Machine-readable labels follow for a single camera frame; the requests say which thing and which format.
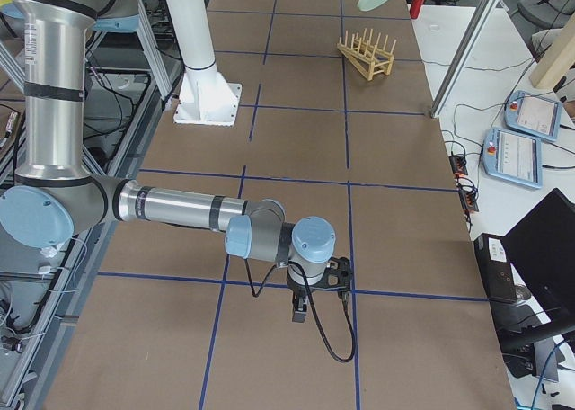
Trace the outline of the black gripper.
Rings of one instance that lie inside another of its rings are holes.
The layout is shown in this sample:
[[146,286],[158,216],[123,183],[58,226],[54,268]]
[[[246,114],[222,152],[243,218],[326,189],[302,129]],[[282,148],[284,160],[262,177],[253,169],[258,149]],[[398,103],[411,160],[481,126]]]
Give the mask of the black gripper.
[[326,263],[290,261],[287,285],[292,290],[292,321],[304,323],[307,315],[308,293],[315,290],[335,290],[342,301],[351,293],[351,267],[346,257],[332,257]]

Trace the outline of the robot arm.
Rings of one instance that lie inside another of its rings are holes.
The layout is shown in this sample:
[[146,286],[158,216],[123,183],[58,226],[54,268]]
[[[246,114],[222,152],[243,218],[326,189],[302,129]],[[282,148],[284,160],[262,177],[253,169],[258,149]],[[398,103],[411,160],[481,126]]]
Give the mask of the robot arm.
[[224,235],[228,254],[286,270],[295,321],[314,312],[316,290],[334,289],[347,302],[352,272],[346,258],[334,256],[335,231],[325,219],[288,223],[274,200],[167,190],[84,168],[86,36],[97,26],[135,30],[138,2],[13,0],[24,19],[27,135],[15,185],[1,198],[4,230],[45,248],[109,221],[208,229]]

